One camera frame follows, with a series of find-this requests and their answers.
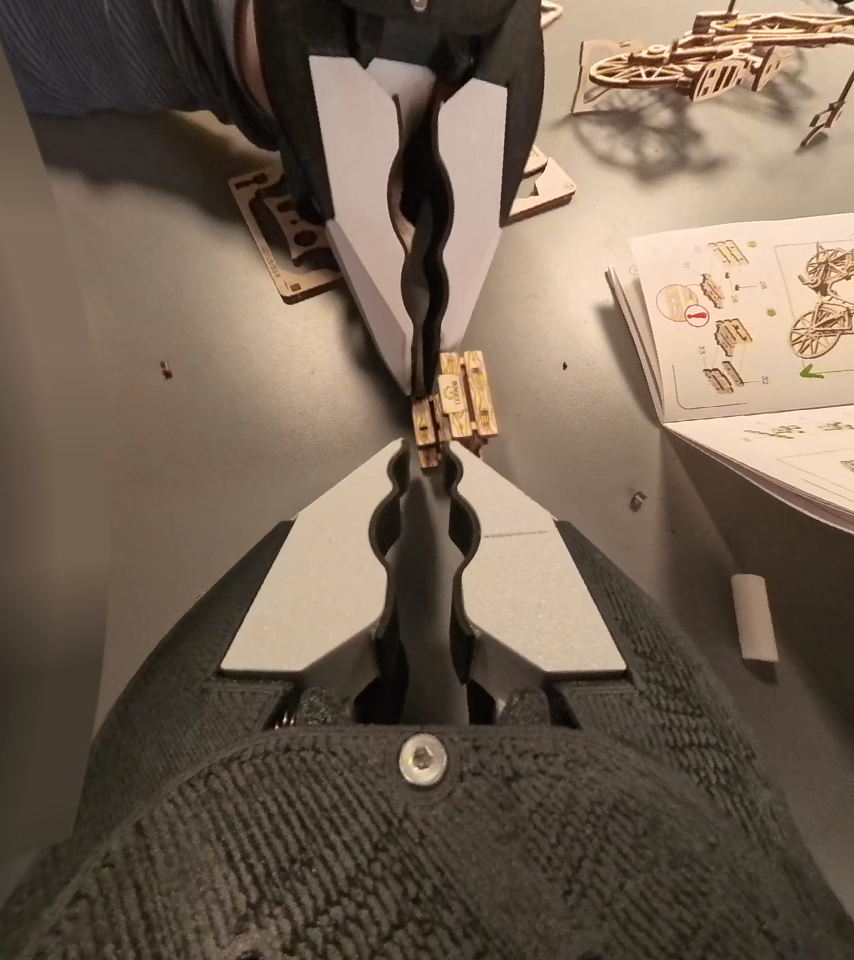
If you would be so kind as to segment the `white instruction booklet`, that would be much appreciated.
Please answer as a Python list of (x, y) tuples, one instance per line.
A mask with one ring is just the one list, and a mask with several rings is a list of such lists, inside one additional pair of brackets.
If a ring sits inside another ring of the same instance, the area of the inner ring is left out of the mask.
[(854, 212), (628, 247), (605, 279), (661, 426), (854, 535)]

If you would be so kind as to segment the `person's left forearm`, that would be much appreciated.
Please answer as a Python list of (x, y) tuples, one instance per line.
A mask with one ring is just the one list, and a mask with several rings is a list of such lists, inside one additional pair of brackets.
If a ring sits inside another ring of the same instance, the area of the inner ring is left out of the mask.
[(206, 112), (279, 149), (253, 2), (0, 1), (0, 42), (29, 115)]

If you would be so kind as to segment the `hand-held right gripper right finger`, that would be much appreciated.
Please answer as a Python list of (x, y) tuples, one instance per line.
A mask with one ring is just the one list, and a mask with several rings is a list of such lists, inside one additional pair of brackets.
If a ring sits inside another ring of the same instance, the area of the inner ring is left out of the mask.
[(457, 678), (505, 703), (554, 682), (625, 679), (628, 666), (545, 507), (464, 448), (444, 458)]

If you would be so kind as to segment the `wooden bicycle model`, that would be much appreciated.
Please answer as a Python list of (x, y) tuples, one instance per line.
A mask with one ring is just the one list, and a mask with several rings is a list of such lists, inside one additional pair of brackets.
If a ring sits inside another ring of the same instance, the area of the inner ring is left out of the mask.
[[(795, 51), (834, 46), (854, 48), (854, 13), (745, 13), (728, 2), (723, 10), (699, 12), (691, 28), (667, 44), (582, 42), (570, 114), (595, 112), (602, 98), (627, 91), (672, 90), (690, 103), (738, 88), (758, 93)], [(853, 85), (854, 67), (838, 96), (811, 119), (800, 149), (834, 128)]]

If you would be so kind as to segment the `wooden slatted crate model part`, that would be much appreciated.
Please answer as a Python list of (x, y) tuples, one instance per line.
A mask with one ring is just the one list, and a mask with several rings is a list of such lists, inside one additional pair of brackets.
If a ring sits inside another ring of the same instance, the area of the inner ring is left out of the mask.
[(480, 350), (438, 355), (431, 402), (441, 445), (457, 442), (480, 457), (498, 435), (491, 380)]

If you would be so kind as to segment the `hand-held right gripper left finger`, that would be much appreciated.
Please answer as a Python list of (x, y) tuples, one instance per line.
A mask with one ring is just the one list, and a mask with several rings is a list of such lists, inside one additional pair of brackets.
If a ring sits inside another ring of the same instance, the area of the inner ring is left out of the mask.
[(396, 608), (410, 450), (398, 438), (302, 509), (228, 646), (223, 674), (376, 679)]

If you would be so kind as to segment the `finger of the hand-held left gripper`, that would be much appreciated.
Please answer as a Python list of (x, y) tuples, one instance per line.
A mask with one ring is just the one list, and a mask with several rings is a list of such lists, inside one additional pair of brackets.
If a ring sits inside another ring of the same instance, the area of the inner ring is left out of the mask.
[(463, 342), (499, 244), (508, 90), (470, 78), (433, 112), (432, 234), (421, 373)]
[(414, 326), (401, 291), (408, 249), (389, 193), (405, 134), (429, 100), (429, 69), (320, 54), (309, 67), (334, 211), (326, 234), (381, 359), (410, 396)]

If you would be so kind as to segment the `small wooden model piece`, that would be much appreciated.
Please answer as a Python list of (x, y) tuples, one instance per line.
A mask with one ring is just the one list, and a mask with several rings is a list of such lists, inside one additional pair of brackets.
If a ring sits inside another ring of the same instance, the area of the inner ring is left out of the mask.
[(422, 472), (438, 467), (448, 443), (446, 419), (436, 396), (424, 396), (411, 403), (411, 420), (417, 459)]

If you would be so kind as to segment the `laser-cut plywood parts sheet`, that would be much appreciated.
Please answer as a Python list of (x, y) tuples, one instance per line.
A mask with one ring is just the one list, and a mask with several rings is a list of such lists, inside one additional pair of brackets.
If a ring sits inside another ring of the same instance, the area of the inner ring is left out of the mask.
[[(230, 192), (287, 305), (298, 304), (343, 282), (325, 228), (307, 222), (289, 195), (277, 155), (265, 167), (231, 177)], [(576, 184), (561, 166), (533, 147), (508, 222), (517, 223), (571, 202)]]

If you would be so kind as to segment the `white foam cylinder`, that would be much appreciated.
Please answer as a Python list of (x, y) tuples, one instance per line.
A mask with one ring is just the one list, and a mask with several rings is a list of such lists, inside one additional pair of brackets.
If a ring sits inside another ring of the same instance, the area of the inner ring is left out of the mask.
[(730, 578), (738, 642), (747, 662), (780, 661), (766, 580), (757, 574), (738, 573)]

